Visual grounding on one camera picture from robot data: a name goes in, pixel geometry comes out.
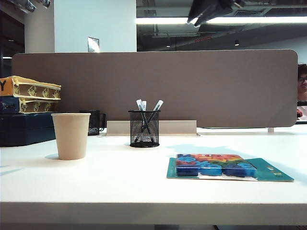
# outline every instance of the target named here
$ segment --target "desk divider panel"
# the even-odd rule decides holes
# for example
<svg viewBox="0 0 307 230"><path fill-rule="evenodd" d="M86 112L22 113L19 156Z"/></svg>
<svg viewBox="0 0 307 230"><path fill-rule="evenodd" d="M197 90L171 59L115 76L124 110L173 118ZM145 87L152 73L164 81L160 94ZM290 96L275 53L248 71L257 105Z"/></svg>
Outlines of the desk divider panel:
<svg viewBox="0 0 307 230"><path fill-rule="evenodd" d="M17 54L14 75L62 85L62 112L99 109L129 120L135 101L160 120L197 127L289 127L296 121L293 50Z"/></svg>

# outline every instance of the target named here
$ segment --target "white pillar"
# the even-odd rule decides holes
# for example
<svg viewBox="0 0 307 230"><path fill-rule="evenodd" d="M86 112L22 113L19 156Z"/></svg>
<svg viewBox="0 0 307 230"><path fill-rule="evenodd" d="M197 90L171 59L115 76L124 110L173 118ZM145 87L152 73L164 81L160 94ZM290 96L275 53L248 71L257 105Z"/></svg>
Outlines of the white pillar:
<svg viewBox="0 0 307 230"><path fill-rule="evenodd" d="M25 53L54 53L54 8L31 1L37 9L24 17Z"/></svg>
<svg viewBox="0 0 307 230"><path fill-rule="evenodd" d="M26 53L87 52L88 36L99 39L101 52L136 52L135 0L54 0L48 9L35 5L25 19Z"/></svg>

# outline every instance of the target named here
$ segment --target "paper cup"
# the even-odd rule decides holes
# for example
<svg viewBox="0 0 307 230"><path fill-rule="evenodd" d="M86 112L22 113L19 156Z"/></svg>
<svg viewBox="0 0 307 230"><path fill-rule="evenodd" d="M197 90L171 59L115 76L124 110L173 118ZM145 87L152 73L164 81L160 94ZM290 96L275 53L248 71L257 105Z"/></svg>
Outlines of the paper cup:
<svg viewBox="0 0 307 230"><path fill-rule="evenodd" d="M87 131L91 114L51 114L61 160L85 157Z"/></svg>

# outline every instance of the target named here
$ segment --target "colorful puzzle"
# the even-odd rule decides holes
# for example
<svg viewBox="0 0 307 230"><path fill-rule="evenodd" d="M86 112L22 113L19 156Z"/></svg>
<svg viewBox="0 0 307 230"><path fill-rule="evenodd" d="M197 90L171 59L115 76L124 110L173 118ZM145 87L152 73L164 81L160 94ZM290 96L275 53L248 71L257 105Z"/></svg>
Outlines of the colorful puzzle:
<svg viewBox="0 0 307 230"><path fill-rule="evenodd" d="M178 154L178 176L237 176L256 177L256 168L239 155L233 154Z"/></svg>

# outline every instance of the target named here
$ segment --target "black mug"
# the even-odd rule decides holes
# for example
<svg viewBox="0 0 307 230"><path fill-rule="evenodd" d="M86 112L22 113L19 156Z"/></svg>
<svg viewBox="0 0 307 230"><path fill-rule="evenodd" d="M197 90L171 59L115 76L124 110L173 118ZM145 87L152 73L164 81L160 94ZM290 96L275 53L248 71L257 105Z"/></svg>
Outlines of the black mug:
<svg viewBox="0 0 307 230"><path fill-rule="evenodd" d="M99 135L99 131L105 129L106 125L106 114L101 114L99 110L80 110L80 113L90 113L90 121L88 124L87 135Z"/></svg>

